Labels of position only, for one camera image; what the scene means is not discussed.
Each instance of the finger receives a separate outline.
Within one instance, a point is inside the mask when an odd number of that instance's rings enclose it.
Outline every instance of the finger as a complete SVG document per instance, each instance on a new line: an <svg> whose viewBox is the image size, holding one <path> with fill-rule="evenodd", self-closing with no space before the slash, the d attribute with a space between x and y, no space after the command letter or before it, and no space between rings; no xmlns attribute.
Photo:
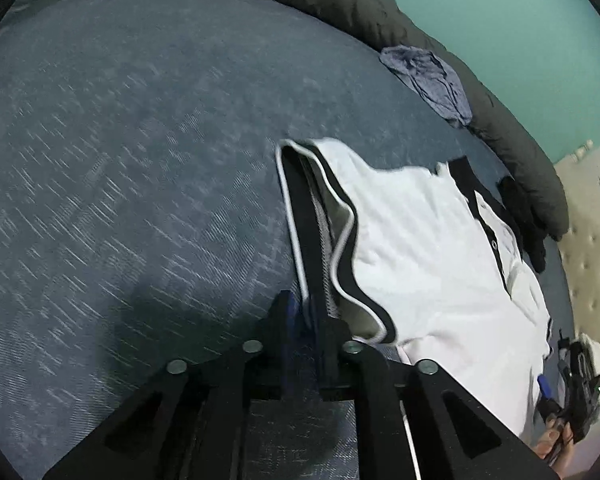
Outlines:
<svg viewBox="0 0 600 480"><path fill-rule="evenodd" d="M562 448L560 455L558 455L558 459L555 461L553 469L556 473L558 473L560 478L565 478L569 464L573 459L574 451L574 444L572 440Z"/></svg>
<svg viewBox="0 0 600 480"><path fill-rule="evenodd" d="M546 430L542 436L538 439L538 444L548 443L549 446L553 446L558 438L560 437L560 431L558 430Z"/></svg>
<svg viewBox="0 0 600 480"><path fill-rule="evenodd" d="M573 433L567 439L565 439L566 444L564 445L563 455L565 456L565 460L569 462L571 457L575 453L576 443L573 441Z"/></svg>
<svg viewBox="0 0 600 480"><path fill-rule="evenodd" d="M564 429L562 430L562 440L568 442L573 439L573 430L571 429L571 424L567 422Z"/></svg>
<svg viewBox="0 0 600 480"><path fill-rule="evenodd" d="M552 448L553 446L550 442L538 442L534 447L534 452L544 460L544 457L551 452Z"/></svg>
<svg viewBox="0 0 600 480"><path fill-rule="evenodd" d="M557 419L553 414L549 415L546 418L546 431L542 434L540 440L548 440L550 442L555 442L556 440L558 440L560 432L553 429L556 424L556 421Z"/></svg>

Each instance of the tufted headboard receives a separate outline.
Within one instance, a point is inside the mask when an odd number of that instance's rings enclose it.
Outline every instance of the tufted headboard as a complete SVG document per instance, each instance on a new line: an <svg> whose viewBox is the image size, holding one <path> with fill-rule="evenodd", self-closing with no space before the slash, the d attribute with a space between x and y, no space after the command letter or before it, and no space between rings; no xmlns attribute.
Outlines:
<svg viewBox="0 0 600 480"><path fill-rule="evenodd" d="M567 195L570 228L558 246L573 307L576 334L600 343L600 147L581 148L556 164ZM586 470L600 453L600 423L576 446L572 473Z"/></svg>

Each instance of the metal screw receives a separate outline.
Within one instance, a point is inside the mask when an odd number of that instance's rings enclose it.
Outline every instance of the metal screw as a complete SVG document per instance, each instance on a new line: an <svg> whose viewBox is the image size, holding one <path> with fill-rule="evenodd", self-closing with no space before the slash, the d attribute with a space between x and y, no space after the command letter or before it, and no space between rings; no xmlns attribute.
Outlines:
<svg viewBox="0 0 600 480"><path fill-rule="evenodd" d="M438 367L438 363L432 361L431 359L423 359L418 362L418 370L420 370L423 374L433 375L440 368Z"/></svg>
<svg viewBox="0 0 600 480"><path fill-rule="evenodd" d="M187 363L182 359L174 359L167 364L167 371L171 375L180 375L187 371Z"/></svg>
<svg viewBox="0 0 600 480"><path fill-rule="evenodd" d="M342 349L347 354L359 354L363 351L364 347L365 346L360 341L353 340L347 341L346 343L344 343L344 345L342 345Z"/></svg>
<svg viewBox="0 0 600 480"><path fill-rule="evenodd" d="M262 350L262 343L257 339L249 339L242 343L242 349L247 352L247 354L255 354Z"/></svg>

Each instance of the gray comforter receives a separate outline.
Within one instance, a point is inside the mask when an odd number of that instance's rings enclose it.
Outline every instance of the gray comforter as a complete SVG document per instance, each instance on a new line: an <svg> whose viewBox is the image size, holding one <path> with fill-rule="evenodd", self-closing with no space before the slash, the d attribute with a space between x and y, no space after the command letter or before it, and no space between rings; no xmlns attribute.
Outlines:
<svg viewBox="0 0 600 480"><path fill-rule="evenodd" d="M0 446L40 478L175 356L215 357L295 280L273 159L506 170L358 40L270 0L64 0L0 33ZM573 330L555 244L541 276ZM355 478L350 404L257 403L248 478Z"/></svg>

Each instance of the crumpled blue fabric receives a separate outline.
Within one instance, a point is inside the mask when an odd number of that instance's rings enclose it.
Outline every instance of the crumpled blue fabric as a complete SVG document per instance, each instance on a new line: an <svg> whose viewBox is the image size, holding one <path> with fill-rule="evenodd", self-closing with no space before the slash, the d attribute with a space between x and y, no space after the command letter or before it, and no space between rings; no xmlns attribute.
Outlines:
<svg viewBox="0 0 600 480"><path fill-rule="evenodd" d="M458 74L432 51L390 46L382 49L380 61L452 126L471 122L471 107Z"/></svg>

